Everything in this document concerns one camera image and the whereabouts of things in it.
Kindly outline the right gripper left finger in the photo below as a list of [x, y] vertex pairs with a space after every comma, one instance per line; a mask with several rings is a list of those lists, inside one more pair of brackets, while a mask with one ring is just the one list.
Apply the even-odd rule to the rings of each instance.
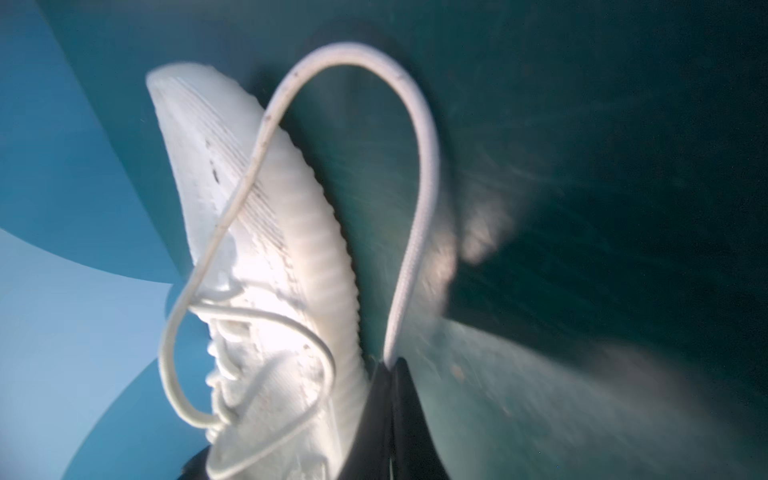
[[380, 363], [349, 455], [338, 480], [387, 480], [391, 478], [392, 373]]

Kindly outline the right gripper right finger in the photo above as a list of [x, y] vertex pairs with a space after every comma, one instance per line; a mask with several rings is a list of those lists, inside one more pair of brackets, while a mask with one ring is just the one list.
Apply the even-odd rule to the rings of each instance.
[[402, 480], [448, 480], [437, 453], [409, 366], [393, 369], [392, 475]]

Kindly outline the white sneaker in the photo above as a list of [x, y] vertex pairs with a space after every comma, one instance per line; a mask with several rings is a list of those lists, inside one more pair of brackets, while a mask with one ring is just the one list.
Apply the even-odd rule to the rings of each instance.
[[[206, 65], [158, 67], [146, 86], [199, 262], [265, 111]], [[358, 289], [334, 210], [285, 131], [275, 132], [192, 308], [214, 361], [206, 477], [337, 477], [368, 393]]]

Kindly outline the white shoelace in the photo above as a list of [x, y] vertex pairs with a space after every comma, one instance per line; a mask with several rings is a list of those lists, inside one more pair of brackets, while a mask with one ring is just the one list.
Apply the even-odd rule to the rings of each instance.
[[[396, 61], [364, 44], [333, 43], [314, 50], [300, 60], [280, 82], [269, 103], [260, 104], [265, 114], [250, 155], [249, 167], [220, 216], [203, 258], [199, 262], [192, 260], [192, 272], [168, 315], [158, 352], [160, 378], [165, 395], [176, 414], [195, 428], [204, 431], [204, 424], [211, 418], [211, 391], [206, 378], [213, 370], [214, 361], [207, 350], [210, 341], [208, 327], [195, 315], [192, 301], [219, 244], [256, 181], [275, 132], [283, 130], [280, 123], [293, 99], [312, 78], [329, 68], [339, 66], [365, 69], [387, 83], [405, 106], [414, 128], [419, 162], [416, 207], [388, 313], [383, 351], [377, 366], [384, 363], [393, 377], [394, 365], [401, 358], [396, 353], [396, 343], [437, 205], [440, 152], [436, 127], [421, 90]], [[362, 413], [374, 371], [367, 373], [365, 370], [368, 393]], [[207, 440], [207, 446], [183, 467], [183, 478], [210, 479], [203, 471], [209, 450], [210, 443]]]

